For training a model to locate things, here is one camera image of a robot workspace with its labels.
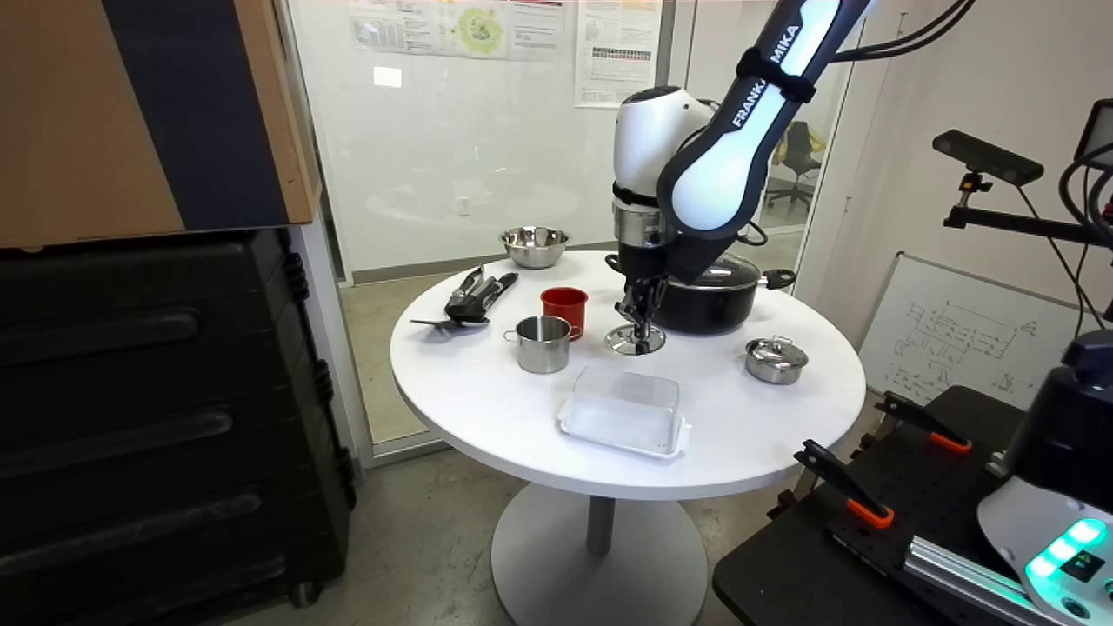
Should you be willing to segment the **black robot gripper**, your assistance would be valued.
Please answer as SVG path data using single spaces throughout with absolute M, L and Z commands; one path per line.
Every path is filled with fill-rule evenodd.
M 633 335 L 635 330 L 635 307 L 648 307 L 645 335 L 665 335 L 657 326 L 657 311 L 665 298 L 665 285 L 674 274 L 674 245 L 677 226 L 668 211 L 657 205 L 635 205 L 635 202 L 611 202 L 611 233 L 619 247 L 619 271 L 627 274 L 624 298 L 614 304 L 614 312 L 624 322 L 614 330 Z

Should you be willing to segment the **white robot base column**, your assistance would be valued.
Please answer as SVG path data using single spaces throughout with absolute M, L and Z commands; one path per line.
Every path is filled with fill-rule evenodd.
M 1065 626 L 1113 626 L 1108 330 L 1065 348 L 992 468 L 1004 482 L 977 506 L 977 526 L 1028 602 Z

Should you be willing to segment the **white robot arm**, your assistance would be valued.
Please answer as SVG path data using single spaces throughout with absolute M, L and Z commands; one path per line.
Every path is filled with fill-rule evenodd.
M 614 111 L 624 335 L 648 350 L 672 277 L 698 277 L 754 219 L 770 158 L 868 0 L 776 0 L 718 103 L 645 86 Z

